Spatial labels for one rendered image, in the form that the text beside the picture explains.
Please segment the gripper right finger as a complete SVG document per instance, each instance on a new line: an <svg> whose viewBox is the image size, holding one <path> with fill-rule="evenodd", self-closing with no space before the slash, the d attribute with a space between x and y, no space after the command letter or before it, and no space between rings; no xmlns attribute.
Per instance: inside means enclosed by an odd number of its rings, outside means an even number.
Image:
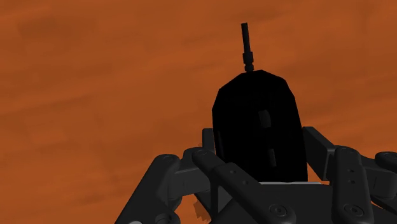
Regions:
<svg viewBox="0 0 397 224"><path fill-rule="evenodd" d="M334 224L397 224L397 152L374 158L303 127L307 162L332 187Z"/></svg>

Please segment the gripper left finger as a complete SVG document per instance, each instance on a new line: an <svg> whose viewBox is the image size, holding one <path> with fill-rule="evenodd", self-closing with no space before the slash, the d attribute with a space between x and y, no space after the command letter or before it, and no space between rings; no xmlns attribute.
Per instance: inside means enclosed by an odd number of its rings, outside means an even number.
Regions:
<svg viewBox="0 0 397 224"><path fill-rule="evenodd" d="M115 224L181 224L175 210L182 197L191 194L209 209L212 224L296 224L290 206L215 155L211 128L203 129L202 146L185 150L182 158L157 156Z"/></svg>

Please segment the black computer mouse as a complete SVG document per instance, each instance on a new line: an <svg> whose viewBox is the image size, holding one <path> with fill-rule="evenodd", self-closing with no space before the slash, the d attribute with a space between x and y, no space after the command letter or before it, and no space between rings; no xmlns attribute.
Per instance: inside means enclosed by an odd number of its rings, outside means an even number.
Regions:
<svg viewBox="0 0 397 224"><path fill-rule="evenodd" d="M212 107L216 154L259 182L307 181L307 159L295 96L285 79L255 70L243 23L244 73L217 93Z"/></svg>

